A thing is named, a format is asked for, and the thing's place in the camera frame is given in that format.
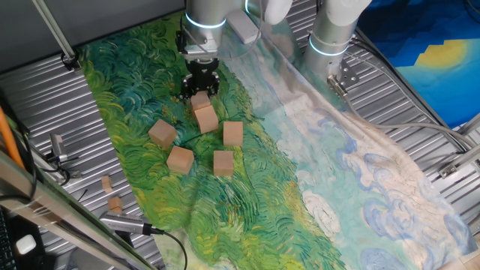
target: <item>orange pole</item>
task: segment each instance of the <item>orange pole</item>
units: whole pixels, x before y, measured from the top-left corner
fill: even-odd
[[[15,143],[14,134],[10,129],[10,125],[8,124],[7,117],[3,113],[3,109],[0,107],[0,131],[3,139],[5,140],[5,144],[7,145],[8,154],[10,154],[10,158],[18,164],[18,166],[25,169],[23,166],[22,158],[20,157],[20,153],[18,152],[17,144]]]

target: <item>metal rail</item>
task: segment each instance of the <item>metal rail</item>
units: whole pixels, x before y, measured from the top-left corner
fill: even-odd
[[[3,194],[26,196],[32,188],[29,180],[32,176],[3,152],[0,152],[0,172],[0,192]],[[15,200],[0,201],[0,204],[117,269],[128,270],[130,266],[156,269],[60,186],[47,176],[45,179],[37,183],[34,201],[28,205]]]

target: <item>painted cloth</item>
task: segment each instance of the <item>painted cloth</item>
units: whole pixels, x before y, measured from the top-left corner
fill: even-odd
[[[200,134],[176,97],[188,72],[179,18],[91,43],[81,62],[140,208],[184,243],[189,269],[437,269],[476,249],[408,155],[311,79],[285,24],[220,65],[220,128]],[[239,44],[227,30],[222,56],[248,49]],[[171,148],[149,139],[158,119],[193,151],[189,175],[170,172]],[[244,122],[242,147],[223,146],[225,121]],[[233,177],[213,176],[214,150],[234,151]],[[183,269],[179,246],[156,241],[167,268]]]

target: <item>green painted fabric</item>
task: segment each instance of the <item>green painted fabric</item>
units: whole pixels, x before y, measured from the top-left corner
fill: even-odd
[[[188,72],[176,52],[178,24],[176,14],[82,50],[88,85],[145,216],[166,231],[184,230],[189,257],[208,266],[228,260],[238,269],[344,269],[338,250],[303,206],[296,165],[278,151],[248,93],[224,65],[220,94],[211,101],[220,129],[200,134],[189,106],[176,97]],[[177,130],[174,145],[193,151],[190,175],[170,172],[171,148],[149,139],[158,119]],[[224,121],[244,122],[243,147],[223,147]],[[224,149],[234,151],[235,175],[214,177],[213,151]],[[168,256],[178,258],[171,263],[179,269],[183,255],[170,246],[175,252],[163,256],[167,262]]]

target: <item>small wooden block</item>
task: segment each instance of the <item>small wooden block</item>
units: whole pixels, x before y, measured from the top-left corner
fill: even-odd
[[[151,127],[148,135],[152,142],[163,148],[169,148],[177,137],[177,131],[164,120],[158,119],[153,127]]]
[[[173,149],[166,160],[166,165],[170,170],[185,175],[188,175],[193,163],[194,153],[191,150],[178,146],[173,146]]]
[[[110,209],[112,212],[123,213],[122,207],[115,207],[114,209]]]
[[[223,145],[224,146],[242,146],[243,145],[243,122],[226,121],[223,123]]]
[[[213,151],[213,174],[233,176],[233,151]]]
[[[115,209],[117,207],[122,209],[123,208],[123,202],[120,198],[118,198],[116,196],[116,197],[113,197],[113,198],[108,200],[108,207],[110,208],[110,210]]]
[[[218,117],[212,105],[198,109],[193,114],[198,122],[201,134],[218,129]]]
[[[112,181],[110,179],[110,176],[108,175],[102,176],[102,188],[106,193],[110,193],[113,191]]]
[[[210,106],[210,98],[207,91],[200,91],[190,98],[192,110],[196,111]]]

